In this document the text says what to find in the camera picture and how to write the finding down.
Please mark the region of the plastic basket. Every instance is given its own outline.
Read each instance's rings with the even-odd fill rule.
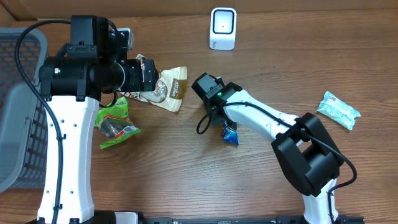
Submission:
[[[8,188],[41,188],[47,162],[45,110],[22,80],[14,61],[17,38],[25,28],[0,28],[0,192]],[[47,39],[33,30],[20,49],[21,64],[39,89],[39,68]]]

